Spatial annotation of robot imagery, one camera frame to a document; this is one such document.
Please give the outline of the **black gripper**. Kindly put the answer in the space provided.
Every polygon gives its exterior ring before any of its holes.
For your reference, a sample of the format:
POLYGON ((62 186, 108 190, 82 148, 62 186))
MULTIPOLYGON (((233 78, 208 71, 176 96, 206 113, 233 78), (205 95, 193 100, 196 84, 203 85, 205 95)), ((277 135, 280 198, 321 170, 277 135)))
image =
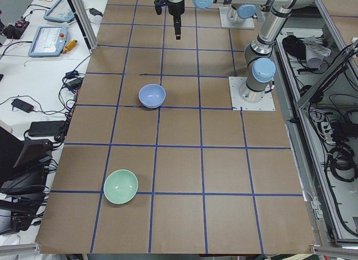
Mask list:
POLYGON ((173 16, 176 40, 181 39, 181 16, 185 12, 185 0, 167 0, 169 13, 173 16))

